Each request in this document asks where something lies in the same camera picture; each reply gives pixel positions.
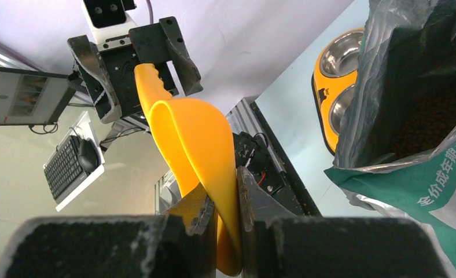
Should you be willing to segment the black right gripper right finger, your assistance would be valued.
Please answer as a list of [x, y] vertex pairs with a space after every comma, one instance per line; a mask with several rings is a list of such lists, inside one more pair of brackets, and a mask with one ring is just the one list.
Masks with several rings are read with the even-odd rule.
[[403, 218], [296, 215], [237, 169], [242, 277], [446, 277], [429, 237]]

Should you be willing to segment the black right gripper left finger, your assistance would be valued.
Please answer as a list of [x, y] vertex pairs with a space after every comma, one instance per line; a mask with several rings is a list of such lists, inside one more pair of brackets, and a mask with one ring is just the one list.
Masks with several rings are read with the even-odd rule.
[[217, 214], [203, 186], [159, 215], [38, 217], [0, 258], [0, 277], [215, 277]]

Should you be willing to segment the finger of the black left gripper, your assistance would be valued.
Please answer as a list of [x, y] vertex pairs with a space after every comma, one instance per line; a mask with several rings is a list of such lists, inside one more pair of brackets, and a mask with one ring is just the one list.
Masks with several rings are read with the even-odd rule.
[[175, 17], [159, 19], [158, 23], [132, 28], [128, 32], [140, 63], [154, 64], [164, 88], [178, 94], [167, 63], [172, 62], [182, 90], [189, 96], [203, 90], [201, 75], [189, 56]]
[[85, 35], [69, 38], [67, 44], [100, 121], [112, 123], [119, 120], [122, 109], [97, 45]]

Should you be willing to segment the yellow plastic scoop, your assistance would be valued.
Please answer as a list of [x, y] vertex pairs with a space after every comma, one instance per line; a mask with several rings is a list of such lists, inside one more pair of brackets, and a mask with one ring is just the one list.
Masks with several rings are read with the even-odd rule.
[[138, 98], [152, 137], [185, 197], [202, 185], [219, 215], [216, 267], [242, 271], [242, 239], [234, 138], [223, 113], [196, 98], [174, 98], [153, 64], [134, 68]]

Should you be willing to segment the green white pet food bag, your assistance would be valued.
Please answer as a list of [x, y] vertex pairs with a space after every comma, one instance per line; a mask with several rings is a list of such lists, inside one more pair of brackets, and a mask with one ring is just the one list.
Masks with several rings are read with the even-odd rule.
[[456, 276], [456, 1], [370, 1], [353, 99], [327, 177], [408, 218]]

